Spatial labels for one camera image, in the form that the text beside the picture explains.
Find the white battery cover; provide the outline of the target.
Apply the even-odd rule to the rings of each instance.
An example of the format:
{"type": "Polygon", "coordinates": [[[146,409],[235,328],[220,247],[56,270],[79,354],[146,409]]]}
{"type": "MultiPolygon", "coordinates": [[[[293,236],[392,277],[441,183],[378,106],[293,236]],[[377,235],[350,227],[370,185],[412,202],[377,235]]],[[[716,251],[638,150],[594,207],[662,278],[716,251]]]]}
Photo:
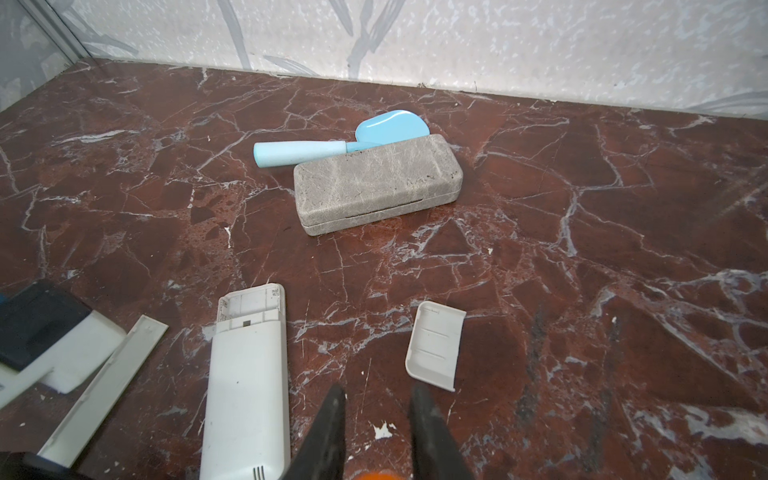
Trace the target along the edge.
{"type": "Polygon", "coordinates": [[[455,376],[467,313],[453,307],[422,302],[416,312],[406,358],[406,372],[414,379],[455,391],[455,376]]]}

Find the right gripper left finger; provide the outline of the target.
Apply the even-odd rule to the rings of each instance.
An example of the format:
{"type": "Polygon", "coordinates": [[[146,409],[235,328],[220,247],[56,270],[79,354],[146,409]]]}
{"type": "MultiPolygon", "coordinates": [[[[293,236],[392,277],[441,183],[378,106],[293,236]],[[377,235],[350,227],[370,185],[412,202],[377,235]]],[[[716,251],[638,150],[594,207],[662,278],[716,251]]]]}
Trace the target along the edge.
{"type": "Polygon", "coordinates": [[[343,478],[346,460],[345,412],[345,391],[340,384],[334,384],[282,479],[343,478]]]}

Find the slim remote back cover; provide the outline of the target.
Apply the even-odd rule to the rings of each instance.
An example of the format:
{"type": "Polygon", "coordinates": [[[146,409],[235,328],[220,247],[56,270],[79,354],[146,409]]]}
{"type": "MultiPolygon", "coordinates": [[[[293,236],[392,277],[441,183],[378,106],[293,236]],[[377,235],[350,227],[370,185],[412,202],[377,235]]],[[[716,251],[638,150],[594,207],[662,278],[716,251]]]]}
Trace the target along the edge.
{"type": "Polygon", "coordinates": [[[38,455],[72,467],[167,329],[166,324],[141,316],[38,455]]]}

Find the white remote control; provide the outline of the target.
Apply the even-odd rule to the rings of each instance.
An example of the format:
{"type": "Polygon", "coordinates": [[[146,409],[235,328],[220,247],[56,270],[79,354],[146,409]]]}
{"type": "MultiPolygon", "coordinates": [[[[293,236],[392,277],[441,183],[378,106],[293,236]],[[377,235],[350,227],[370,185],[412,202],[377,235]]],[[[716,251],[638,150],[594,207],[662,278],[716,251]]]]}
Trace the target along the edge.
{"type": "Polygon", "coordinates": [[[289,463],[285,290],[268,283],[219,300],[200,477],[279,479],[289,463]]]}

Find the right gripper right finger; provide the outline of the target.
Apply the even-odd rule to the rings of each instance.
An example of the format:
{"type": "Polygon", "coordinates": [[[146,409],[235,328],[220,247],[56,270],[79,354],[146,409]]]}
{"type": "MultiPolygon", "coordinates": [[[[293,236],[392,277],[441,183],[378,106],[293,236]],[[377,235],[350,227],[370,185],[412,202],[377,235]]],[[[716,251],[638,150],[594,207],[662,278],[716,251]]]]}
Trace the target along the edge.
{"type": "Polygon", "coordinates": [[[414,479],[473,479],[426,385],[415,384],[409,403],[414,479]]]}

